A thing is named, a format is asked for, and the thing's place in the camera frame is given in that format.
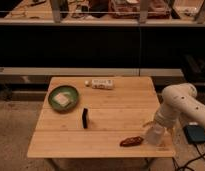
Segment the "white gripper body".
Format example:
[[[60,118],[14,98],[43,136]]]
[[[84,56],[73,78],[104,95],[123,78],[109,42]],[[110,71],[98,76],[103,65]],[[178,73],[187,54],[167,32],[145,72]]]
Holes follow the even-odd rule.
[[[176,116],[165,115],[164,113],[157,111],[154,116],[154,121],[167,129],[171,129],[176,123]]]

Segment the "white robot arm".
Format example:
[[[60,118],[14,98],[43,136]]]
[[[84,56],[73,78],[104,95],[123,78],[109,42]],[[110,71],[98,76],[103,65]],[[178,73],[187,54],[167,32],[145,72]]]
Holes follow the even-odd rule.
[[[171,129],[180,114],[185,114],[205,128],[205,105],[199,102],[197,89],[191,83],[166,86],[162,92],[162,103],[156,110],[151,121],[144,124],[153,126],[159,124]]]

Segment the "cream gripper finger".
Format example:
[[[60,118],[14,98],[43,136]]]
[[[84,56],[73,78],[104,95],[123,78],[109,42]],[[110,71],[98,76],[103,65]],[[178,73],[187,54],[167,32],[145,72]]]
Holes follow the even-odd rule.
[[[145,127],[149,127],[149,126],[152,126],[154,124],[154,121],[149,121],[149,122],[146,122],[145,124],[142,125],[143,128]]]

